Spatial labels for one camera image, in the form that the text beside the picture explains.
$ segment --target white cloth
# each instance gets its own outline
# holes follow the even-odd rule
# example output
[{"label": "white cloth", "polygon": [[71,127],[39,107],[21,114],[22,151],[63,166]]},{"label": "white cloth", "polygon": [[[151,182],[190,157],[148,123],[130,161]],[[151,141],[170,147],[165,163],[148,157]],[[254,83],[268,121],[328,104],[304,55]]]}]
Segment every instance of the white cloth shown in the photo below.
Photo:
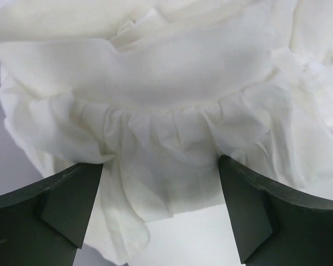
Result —
[{"label": "white cloth", "polygon": [[224,203],[221,154],[295,188],[333,177],[333,0],[19,0],[0,62],[44,177],[104,163],[85,242],[117,264],[145,222]]}]

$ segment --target dark green plastic piece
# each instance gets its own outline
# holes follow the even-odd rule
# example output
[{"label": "dark green plastic piece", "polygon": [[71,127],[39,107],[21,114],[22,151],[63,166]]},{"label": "dark green plastic piece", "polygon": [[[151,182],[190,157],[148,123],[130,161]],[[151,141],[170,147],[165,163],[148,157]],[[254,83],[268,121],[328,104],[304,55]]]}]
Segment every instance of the dark green plastic piece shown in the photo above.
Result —
[{"label": "dark green plastic piece", "polygon": [[0,266],[71,266],[103,165],[81,163],[0,196]]},{"label": "dark green plastic piece", "polygon": [[333,266],[333,201],[280,184],[227,156],[219,172],[242,263]]}]

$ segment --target gathered fabric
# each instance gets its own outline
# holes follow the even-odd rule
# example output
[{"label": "gathered fabric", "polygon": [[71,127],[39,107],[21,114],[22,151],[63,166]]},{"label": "gathered fabric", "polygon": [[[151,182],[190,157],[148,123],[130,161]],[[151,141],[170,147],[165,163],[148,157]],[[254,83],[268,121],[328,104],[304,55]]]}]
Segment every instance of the gathered fabric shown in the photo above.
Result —
[{"label": "gathered fabric", "polygon": [[293,188],[333,178],[333,0],[18,0],[0,64],[43,177],[104,164],[85,242],[116,264],[146,222],[224,204],[222,154]]}]

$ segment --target white ruffled fabric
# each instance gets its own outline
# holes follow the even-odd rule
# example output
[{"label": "white ruffled fabric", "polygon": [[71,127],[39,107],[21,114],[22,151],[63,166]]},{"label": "white ruffled fabric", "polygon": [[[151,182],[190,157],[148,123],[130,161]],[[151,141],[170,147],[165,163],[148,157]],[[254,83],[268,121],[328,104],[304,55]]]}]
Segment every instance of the white ruffled fabric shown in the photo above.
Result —
[{"label": "white ruffled fabric", "polygon": [[19,0],[0,62],[44,177],[104,163],[85,242],[117,264],[145,222],[224,204],[221,154],[295,188],[333,177],[333,0]]}]

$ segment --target white nonwoven fabric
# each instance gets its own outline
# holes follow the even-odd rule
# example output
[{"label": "white nonwoven fabric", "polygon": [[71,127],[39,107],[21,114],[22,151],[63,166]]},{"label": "white nonwoven fabric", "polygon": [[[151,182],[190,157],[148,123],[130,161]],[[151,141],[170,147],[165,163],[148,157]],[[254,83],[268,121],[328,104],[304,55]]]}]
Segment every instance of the white nonwoven fabric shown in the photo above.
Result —
[{"label": "white nonwoven fabric", "polygon": [[44,177],[104,163],[85,242],[117,264],[145,222],[224,204],[222,154],[294,188],[333,178],[333,0],[18,0],[0,63],[5,126]]}]

